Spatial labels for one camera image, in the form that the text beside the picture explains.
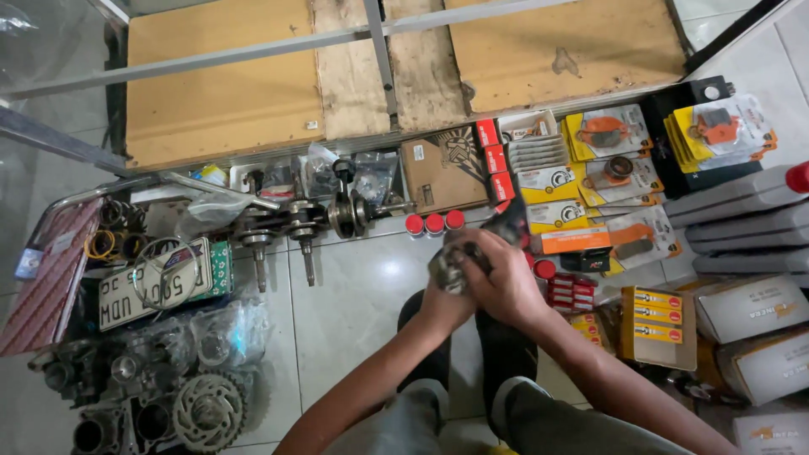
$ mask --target red bottle cap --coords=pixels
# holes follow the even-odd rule
[[[430,234],[440,234],[444,230],[444,218],[437,213],[433,213],[427,217],[426,225]]]
[[[528,268],[533,269],[534,262],[536,262],[536,259],[534,259],[534,255],[529,253],[528,251],[523,251],[523,253],[525,253],[525,260],[528,262]]]
[[[786,186],[795,193],[809,193],[809,161],[786,171]]]
[[[444,217],[447,224],[447,229],[461,229],[466,221],[464,220],[464,213],[460,210],[450,210],[447,216]]]
[[[543,259],[534,264],[534,276],[541,279],[551,279],[556,274],[556,264]]]
[[[424,232],[424,220],[421,219],[421,216],[410,215],[404,221],[404,228],[407,229],[407,232],[410,232],[411,235],[417,236]]]

